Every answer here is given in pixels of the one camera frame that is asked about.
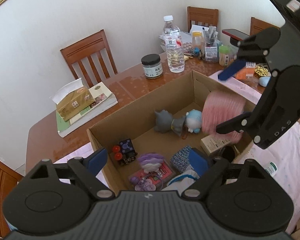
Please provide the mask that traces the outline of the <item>cream carton box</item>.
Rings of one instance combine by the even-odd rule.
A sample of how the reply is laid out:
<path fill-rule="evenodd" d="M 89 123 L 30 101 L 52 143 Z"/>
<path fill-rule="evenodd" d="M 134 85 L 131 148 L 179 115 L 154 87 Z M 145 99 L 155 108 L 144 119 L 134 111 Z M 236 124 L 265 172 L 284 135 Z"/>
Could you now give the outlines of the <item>cream carton box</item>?
<path fill-rule="evenodd" d="M 224 138 L 216 138 L 213 135 L 208 135 L 200 140 L 200 146 L 208 156 L 213 156 L 222 148 L 230 144 L 230 140 Z"/>

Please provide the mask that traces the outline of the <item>pink knitted sock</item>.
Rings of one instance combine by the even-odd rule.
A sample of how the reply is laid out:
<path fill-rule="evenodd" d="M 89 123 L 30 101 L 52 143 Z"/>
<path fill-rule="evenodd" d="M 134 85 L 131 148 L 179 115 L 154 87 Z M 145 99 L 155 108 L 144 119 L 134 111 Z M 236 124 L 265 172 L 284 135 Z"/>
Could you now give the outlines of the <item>pink knitted sock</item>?
<path fill-rule="evenodd" d="M 246 100 L 238 94 L 214 90 L 207 96 L 202 111 L 202 132 L 216 138 L 238 143 L 242 134 L 232 131 L 226 134 L 216 132 L 218 124 L 226 122 L 243 113 Z"/>

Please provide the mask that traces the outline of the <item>blue white knitted sock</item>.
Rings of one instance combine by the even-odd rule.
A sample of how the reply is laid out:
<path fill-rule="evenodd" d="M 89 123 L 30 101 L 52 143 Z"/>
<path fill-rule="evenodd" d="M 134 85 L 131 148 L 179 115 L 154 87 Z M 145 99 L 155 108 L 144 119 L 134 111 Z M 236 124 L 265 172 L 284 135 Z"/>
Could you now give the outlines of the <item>blue white knitted sock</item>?
<path fill-rule="evenodd" d="M 190 168 L 189 154 L 190 154 L 191 146 L 187 145 L 175 153 L 171 159 L 170 163 L 173 168 L 175 168 L 180 173 L 185 172 Z"/>

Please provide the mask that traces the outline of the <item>white knitted sock roll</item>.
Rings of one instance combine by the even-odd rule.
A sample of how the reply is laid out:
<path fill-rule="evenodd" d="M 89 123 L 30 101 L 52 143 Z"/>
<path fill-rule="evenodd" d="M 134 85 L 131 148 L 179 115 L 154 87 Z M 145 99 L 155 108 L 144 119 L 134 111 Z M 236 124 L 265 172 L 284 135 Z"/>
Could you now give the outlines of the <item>white knitted sock roll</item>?
<path fill-rule="evenodd" d="M 200 176 L 194 170 L 187 170 L 184 173 L 171 179 L 162 191 L 177 191 L 179 196 L 188 189 Z"/>

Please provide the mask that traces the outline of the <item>black blue toy cube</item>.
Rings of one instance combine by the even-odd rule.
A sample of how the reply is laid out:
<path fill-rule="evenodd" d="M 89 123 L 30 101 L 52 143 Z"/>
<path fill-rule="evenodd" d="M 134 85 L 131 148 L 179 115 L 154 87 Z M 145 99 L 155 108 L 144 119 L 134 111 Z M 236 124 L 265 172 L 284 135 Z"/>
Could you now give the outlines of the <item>black blue toy cube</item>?
<path fill-rule="evenodd" d="M 128 165 L 136 160 L 138 153 L 135 151 L 132 140 L 125 139 L 112 147 L 114 159 L 120 166 Z"/>

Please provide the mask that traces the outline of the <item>blue white squishy toy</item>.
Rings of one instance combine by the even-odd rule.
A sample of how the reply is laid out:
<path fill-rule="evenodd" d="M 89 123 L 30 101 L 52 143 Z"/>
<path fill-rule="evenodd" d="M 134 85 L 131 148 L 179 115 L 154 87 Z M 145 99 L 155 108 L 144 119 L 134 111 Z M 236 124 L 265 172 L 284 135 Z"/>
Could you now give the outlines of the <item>blue white squishy toy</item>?
<path fill-rule="evenodd" d="M 202 127 L 202 112 L 196 109 L 187 112 L 185 126 L 188 132 L 198 134 Z"/>

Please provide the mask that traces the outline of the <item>pink card pack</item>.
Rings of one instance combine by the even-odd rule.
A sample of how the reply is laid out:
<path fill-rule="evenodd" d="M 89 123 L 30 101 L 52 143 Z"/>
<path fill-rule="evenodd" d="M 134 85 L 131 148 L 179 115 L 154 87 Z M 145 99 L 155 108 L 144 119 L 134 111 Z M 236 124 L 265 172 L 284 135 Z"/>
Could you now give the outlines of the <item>pink card pack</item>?
<path fill-rule="evenodd" d="M 128 180 L 135 191 L 160 191 L 174 176 L 175 172 L 168 163 L 163 162 L 156 171 L 145 173 L 143 169 L 140 169 Z"/>

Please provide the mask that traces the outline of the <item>purple charm keychain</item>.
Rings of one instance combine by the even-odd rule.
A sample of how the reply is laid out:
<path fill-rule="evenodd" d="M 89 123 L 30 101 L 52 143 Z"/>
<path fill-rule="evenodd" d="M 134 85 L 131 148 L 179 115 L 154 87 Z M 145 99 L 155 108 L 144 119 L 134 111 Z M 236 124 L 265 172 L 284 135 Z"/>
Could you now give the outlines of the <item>purple charm keychain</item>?
<path fill-rule="evenodd" d="M 129 182 L 134 186 L 135 191 L 157 191 L 163 188 L 162 179 L 155 174 L 149 174 L 145 177 L 132 176 Z"/>

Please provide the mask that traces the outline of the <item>purple crochet flower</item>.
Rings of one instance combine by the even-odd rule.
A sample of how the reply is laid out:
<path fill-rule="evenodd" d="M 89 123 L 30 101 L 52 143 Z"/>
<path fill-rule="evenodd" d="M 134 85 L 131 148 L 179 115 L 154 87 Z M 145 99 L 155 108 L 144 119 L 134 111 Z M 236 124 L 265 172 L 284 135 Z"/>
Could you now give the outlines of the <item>purple crochet flower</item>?
<path fill-rule="evenodd" d="M 165 158 L 162 155 L 154 152 L 143 154 L 137 159 L 145 174 L 158 170 L 164 160 Z"/>

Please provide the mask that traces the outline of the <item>grey rubber toy figure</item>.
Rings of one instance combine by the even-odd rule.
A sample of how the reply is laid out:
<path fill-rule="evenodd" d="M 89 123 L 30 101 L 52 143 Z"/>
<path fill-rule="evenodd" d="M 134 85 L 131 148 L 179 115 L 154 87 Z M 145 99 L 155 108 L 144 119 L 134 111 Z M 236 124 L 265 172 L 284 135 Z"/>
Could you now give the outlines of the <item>grey rubber toy figure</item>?
<path fill-rule="evenodd" d="M 183 133 L 186 116 L 175 118 L 170 112 L 166 110 L 155 111 L 155 126 L 154 130 L 160 133 L 167 133 L 173 131 L 179 137 Z"/>

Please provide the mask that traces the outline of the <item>red smartphone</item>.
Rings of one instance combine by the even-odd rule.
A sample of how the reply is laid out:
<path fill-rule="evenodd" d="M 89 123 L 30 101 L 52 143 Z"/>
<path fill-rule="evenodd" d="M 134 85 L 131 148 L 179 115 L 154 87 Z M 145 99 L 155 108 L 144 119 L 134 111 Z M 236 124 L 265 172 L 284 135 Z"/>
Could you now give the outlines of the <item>red smartphone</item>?
<path fill-rule="evenodd" d="M 245 40 L 249 36 L 237 29 L 223 29 L 222 33 L 238 41 Z"/>

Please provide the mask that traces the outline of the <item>green lid small bottle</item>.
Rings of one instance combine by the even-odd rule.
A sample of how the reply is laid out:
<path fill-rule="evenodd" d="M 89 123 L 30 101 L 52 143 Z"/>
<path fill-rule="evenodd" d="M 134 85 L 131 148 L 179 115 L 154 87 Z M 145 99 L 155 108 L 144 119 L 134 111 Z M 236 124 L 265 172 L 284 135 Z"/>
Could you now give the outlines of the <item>green lid small bottle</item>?
<path fill-rule="evenodd" d="M 219 64 L 223 67 L 228 66 L 230 61 L 231 48 L 226 45 L 221 45 L 219 46 L 218 52 L 219 52 Z"/>

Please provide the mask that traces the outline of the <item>white green tube bottle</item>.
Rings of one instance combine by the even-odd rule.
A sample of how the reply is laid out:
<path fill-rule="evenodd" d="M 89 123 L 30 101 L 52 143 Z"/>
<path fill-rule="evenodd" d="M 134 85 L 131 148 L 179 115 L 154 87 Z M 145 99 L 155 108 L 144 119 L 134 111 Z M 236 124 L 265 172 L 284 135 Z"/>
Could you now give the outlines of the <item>white green tube bottle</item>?
<path fill-rule="evenodd" d="M 275 176 L 275 174 L 277 173 L 278 171 L 278 167 L 277 165 L 270 161 L 266 166 L 265 166 L 265 171 L 270 175 L 270 176 Z"/>

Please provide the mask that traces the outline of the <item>wooden chair far right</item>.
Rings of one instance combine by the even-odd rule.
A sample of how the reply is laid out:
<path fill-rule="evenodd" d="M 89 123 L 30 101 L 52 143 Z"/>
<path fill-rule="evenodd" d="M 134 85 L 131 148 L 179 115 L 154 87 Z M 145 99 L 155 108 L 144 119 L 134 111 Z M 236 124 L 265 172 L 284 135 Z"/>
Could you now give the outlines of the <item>wooden chair far right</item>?
<path fill-rule="evenodd" d="M 187 26 L 191 30 L 192 24 L 203 27 L 218 27 L 219 10 L 199 7 L 187 7 Z"/>

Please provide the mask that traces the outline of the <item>wooden chair back centre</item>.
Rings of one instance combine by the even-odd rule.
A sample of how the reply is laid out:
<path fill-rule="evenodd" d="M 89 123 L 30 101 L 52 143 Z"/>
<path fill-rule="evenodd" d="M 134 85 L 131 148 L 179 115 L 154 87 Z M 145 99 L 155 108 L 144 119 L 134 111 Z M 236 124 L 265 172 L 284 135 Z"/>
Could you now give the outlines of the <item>wooden chair back centre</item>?
<path fill-rule="evenodd" d="M 60 52 L 66 64 L 68 65 L 68 68 L 70 69 L 70 72 L 72 73 L 73 77 L 75 79 L 79 78 L 78 74 L 76 73 L 73 67 L 73 64 L 77 63 L 79 65 L 79 69 L 87 85 L 89 87 L 93 87 L 94 84 L 92 82 L 92 79 L 89 76 L 89 73 L 85 68 L 82 60 L 85 58 L 88 59 L 89 66 L 91 71 L 93 72 L 94 78 L 96 79 L 97 82 L 101 82 L 102 81 L 101 76 L 92 58 L 92 55 L 96 54 L 98 62 L 101 66 L 102 73 L 104 74 L 104 77 L 106 79 L 109 79 L 110 73 L 103 59 L 103 56 L 101 55 L 102 50 L 105 50 L 107 53 L 113 73 L 115 75 L 118 74 L 118 70 L 113 55 L 111 53 L 111 49 L 104 29 L 101 29 L 100 31 L 94 34 L 61 49 Z"/>

